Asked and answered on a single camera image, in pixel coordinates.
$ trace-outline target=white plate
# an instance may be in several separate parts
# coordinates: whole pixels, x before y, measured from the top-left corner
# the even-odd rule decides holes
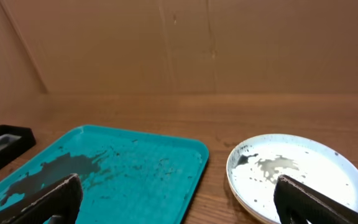
[[[233,194],[262,223],[280,223],[273,202],[280,174],[358,212],[358,170],[336,151],[307,138],[264,134],[247,139],[230,153],[226,172]]]

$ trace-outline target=plate rim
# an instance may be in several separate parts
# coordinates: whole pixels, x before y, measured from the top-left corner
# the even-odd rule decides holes
[[[271,220],[261,214],[259,214],[258,212],[256,212],[251,206],[249,206],[245,201],[243,201],[243,199],[240,198],[239,196],[239,193],[237,192],[237,190],[234,188],[234,186],[232,185],[232,181],[230,180],[229,178],[229,160],[230,158],[232,157],[232,155],[234,154],[234,151],[237,149],[237,147],[239,147],[243,142],[245,141],[248,141],[250,139],[253,139],[253,138],[260,138],[260,137],[264,137],[264,136],[287,136],[287,137],[293,137],[293,138],[300,138],[300,139],[305,139],[305,140],[308,140],[308,141],[312,141],[314,143],[318,143],[318,144],[321,144],[325,147],[327,147],[329,150],[331,150],[332,152],[336,152],[334,149],[332,149],[331,147],[323,144],[323,143],[320,143],[318,141],[315,141],[313,139],[309,139],[309,138],[305,138],[305,137],[302,137],[302,136],[296,136],[296,135],[293,135],[293,134],[281,134],[281,133],[271,133],[271,134],[260,134],[260,135],[257,135],[257,136],[253,136],[251,138],[247,138],[243,141],[241,141],[239,144],[237,144],[236,146],[234,146],[234,148],[232,149],[232,151],[230,152],[229,156],[227,157],[227,161],[226,161],[226,177],[227,177],[227,180],[229,182],[229,186],[230,186],[230,190],[231,192],[233,193],[234,197],[237,199],[237,201],[241,204],[241,206],[243,206],[245,208],[245,210],[247,210],[247,212],[249,212],[254,218],[258,219],[258,221],[262,222],[262,223],[274,223],[274,224],[280,224],[274,220]],[[342,158],[344,159],[344,162],[348,163],[351,165],[351,167],[358,173],[358,168],[351,162],[349,161],[346,157],[342,156]]]

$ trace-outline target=cardboard wall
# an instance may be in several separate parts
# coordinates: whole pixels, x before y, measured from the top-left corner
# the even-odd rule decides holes
[[[358,93],[355,0],[1,0],[51,93]]]
[[[41,91],[34,67],[0,4],[0,111]]]

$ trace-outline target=spill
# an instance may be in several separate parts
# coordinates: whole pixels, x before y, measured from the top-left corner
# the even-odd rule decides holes
[[[257,157],[257,156],[258,156],[257,153],[255,153],[254,155],[249,155],[249,156],[241,155],[239,161],[237,162],[236,167],[239,166],[239,165],[247,164],[247,163],[248,163],[248,158],[250,158],[250,157]]]
[[[281,167],[281,168],[299,170],[299,168],[295,165],[292,159],[287,159],[284,158],[283,156],[279,156],[274,160],[266,159],[262,161],[262,159],[259,159],[259,161],[256,162],[256,164],[258,165],[258,167],[260,166],[260,170],[264,172],[264,177],[266,178],[266,180],[270,181],[273,184],[277,183],[277,179],[273,178],[273,175],[278,173],[278,170],[276,170],[276,168]]]
[[[9,197],[14,194],[24,194],[24,197],[32,195],[43,187],[47,187],[72,173],[77,173],[83,183],[91,173],[101,171],[99,163],[103,161],[104,158],[102,158],[102,155],[104,153],[106,153],[106,151],[94,157],[86,157],[84,155],[71,156],[68,152],[51,162],[43,162],[41,164],[41,171],[34,175],[29,175],[29,173],[26,172],[23,179],[10,185],[6,193],[0,195],[0,207],[5,205]],[[91,182],[91,186],[89,187],[93,187],[95,184],[98,185],[100,183]]]

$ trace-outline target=teal tray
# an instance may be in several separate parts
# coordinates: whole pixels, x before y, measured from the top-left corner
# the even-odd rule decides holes
[[[192,139],[80,126],[0,182],[0,211],[77,173],[78,224],[180,223],[208,156]]]

